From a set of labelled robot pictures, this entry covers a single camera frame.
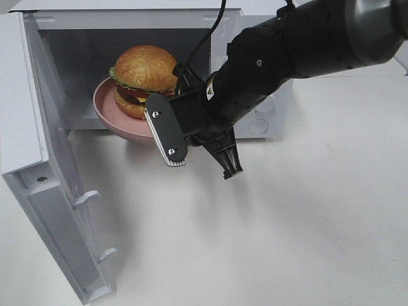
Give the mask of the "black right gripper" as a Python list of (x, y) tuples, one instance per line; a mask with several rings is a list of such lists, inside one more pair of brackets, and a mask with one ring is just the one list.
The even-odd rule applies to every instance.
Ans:
[(218, 71), (172, 100), (174, 111), (166, 96), (150, 95), (145, 117), (164, 163), (185, 165), (185, 135), (221, 165), (224, 179), (242, 173), (233, 126), (290, 78), (287, 49), (283, 30), (248, 27), (228, 43)]

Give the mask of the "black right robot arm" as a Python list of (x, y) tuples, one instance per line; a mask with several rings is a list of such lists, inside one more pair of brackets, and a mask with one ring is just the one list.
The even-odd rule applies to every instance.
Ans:
[(146, 119), (168, 166), (183, 166), (188, 146), (201, 146), (228, 179), (242, 171), (234, 125), (282, 84), (385, 63), (406, 40), (406, 1), (288, 1), (238, 34), (206, 80), (176, 68), (175, 97), (152, 95)]

